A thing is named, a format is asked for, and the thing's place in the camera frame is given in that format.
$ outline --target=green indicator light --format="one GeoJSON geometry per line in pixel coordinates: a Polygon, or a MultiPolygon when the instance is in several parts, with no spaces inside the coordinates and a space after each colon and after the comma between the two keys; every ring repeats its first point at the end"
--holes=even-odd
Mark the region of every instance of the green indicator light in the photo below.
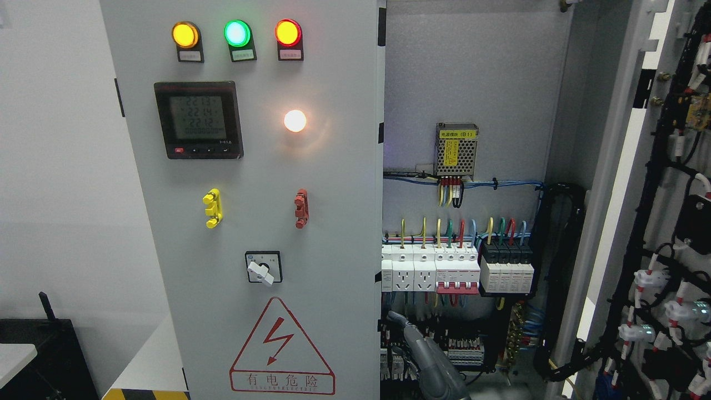
{"type": "Polygon", "coordinates": [[[252,38],[250,26],[244,21],[234,20],[225,25],[225,39],[227,43],[234,47],[242,47],[249,43],[252,38]]]}

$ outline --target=yellow indicator light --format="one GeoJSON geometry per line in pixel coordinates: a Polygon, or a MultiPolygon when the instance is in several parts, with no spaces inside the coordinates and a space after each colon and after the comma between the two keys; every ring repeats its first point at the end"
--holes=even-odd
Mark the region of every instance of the yellow indicator light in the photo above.
{"type": "Polygon", "coordinates": [[[306,115],[301,110],[291,110],[284,116],[284,126],[294,133],[301,132],[306,127],[306,115]]]}
{"type": "Polygon", "coordinates": [[[173,40],[178,47],[193,48],[200,40],[198,28],[191,22],[178,22],[173,26],[173,40]]]}
{"type": "Polygon", "coordinates": [[[282,19],[274,28],[277,41],[284,46],[294,46],[301,40],[301,26],[293,19],[282,19]]]}

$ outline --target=high voltage warning triangle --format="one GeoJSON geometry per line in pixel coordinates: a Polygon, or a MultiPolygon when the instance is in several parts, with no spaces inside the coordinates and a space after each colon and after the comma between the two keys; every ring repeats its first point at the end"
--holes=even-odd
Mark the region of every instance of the high voltage warning triangle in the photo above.
{"type": "Polygon", "coordinates": [[[280,298],[270,298],[230,369],[233,391],[336,393],[336,375],[280,298]]]}

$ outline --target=digital reading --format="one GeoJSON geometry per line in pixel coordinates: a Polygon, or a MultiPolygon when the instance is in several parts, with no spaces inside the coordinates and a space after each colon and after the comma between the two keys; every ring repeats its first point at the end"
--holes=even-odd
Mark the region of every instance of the digital reading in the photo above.
{"type": "Polygon", "coordinates": [[[220,96],[173,96],[170,105],[178,139],[227,138],[220,96]]]}

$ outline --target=white table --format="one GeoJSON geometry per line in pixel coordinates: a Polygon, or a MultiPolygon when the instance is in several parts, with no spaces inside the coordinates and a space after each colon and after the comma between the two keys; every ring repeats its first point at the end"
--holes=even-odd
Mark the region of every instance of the white table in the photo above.
{"type": "Polygon", "coordinates": [[[0,388],[37,356],[34,344],[0,343],[0,388]]]}

